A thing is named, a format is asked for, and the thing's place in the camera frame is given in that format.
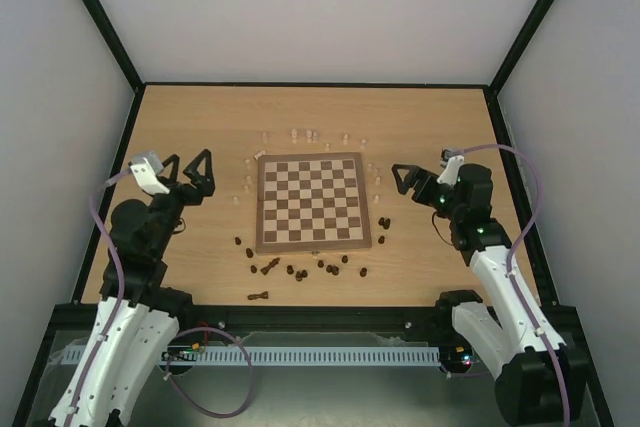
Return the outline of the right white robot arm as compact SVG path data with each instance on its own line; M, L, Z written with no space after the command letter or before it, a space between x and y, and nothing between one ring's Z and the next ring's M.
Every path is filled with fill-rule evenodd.
M456 156L441 174L403 164L391 171L400 194L448 220L452 246L489 296L485 303L473 291L442 293L436 326L447 338L462 336L484 363L503 419L511 426L577 420L588 359L552 326L511 255L492 215L491 170Z

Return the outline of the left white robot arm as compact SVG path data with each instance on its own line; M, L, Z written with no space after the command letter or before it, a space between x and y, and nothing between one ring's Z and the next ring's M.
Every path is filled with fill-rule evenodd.
M163 260L187 206L215 192L212 153L185 168L172 155L136 155L107 181L132 176L148 202L127 199L98 228L108 249L94 324L71 381L47 421L50 426L125 426L151 371L193 306L190 294L163 286Z

